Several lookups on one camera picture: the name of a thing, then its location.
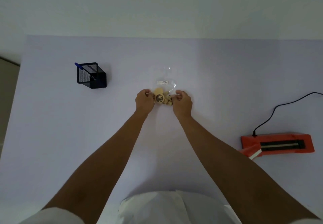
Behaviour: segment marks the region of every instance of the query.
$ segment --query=forearm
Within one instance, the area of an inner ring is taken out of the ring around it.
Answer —
[[[78,215],[85,223],[96,223],[128,162],[146,117],[135,112],[78,167],[44,209],[62,208]]]
[[[179,119],[196,155],[242,223],[290,223],[317,218],[257,164],[217,139],[193,118]]]

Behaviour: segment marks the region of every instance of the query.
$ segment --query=power cord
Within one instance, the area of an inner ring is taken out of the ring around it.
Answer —
[[[309,96],[309,95],[311,95],[311,94],[319,94],[319,95],[323,95],[322,93],[312,92],[312,93],[307,94],[306,96]],[[274,112],[275,112],[276,108],[278,108],[278,107],[280,107],[280,106],[284,106],[284,105],[292,104],[292,103],[294,103],[294,102],[297,102],[297,101],[299,101],[299,100],[301,100],[301,99],[305,98],[306,96],[303,96],[302,98],[299,98],[298,100],[295,100],[295,101],[292,101],[292,102],[289,102],[289,103],[285,103],[285,104],[277,105],[277,106],[274,108],[273,113],[271,114],[270,118],[269,118],[269,119],[267,119],[265,122],[263,122],[261,125],[259,125],[258,127],[256,127],[256,128],[254,129],[254,132],[252,133],[252,136],[257,136],[257,135],[256,135],[256,129],[258,129],[260,126],[264,125],[265,123],[267,123],[267,122],[271,119],[271,117],[273,116],[273,114],[274,114]]]

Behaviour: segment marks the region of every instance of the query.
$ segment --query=white sleeve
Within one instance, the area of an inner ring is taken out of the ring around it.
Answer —
[[[293,221],[291,224],[323,224],[323,221],[319,219],[302,219]]]
[[[48,208],[39,211],[20,224],[84,224],[77,215],[59,208]]]

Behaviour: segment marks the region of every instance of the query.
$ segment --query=white table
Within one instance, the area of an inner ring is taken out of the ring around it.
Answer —
[[[153,88],[152,67],[176,69],[194,118],[240,149],[240,136],[275,105],[323,91],[322,56],[322,41],[28,36],[0,161],[2,218],[21,220],[50,200],[134,112],[136,93]],[[107,88],[78,84],[74,62],[99,63],[110,78]],[[323,206],[322,104],[323,96],[311,95],[280,107],[257,131],[311,134],[315,153],[255,162],[314,211]],[[146,120],[108,205],[117,209],[127,196],[170,189],[222,198],[172,109],[160,106]]]

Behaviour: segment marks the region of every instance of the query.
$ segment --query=white label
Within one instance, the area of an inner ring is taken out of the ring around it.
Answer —
[[[168,81],[157,81],[157,84],[160,85],[160,84],[168,84]]]

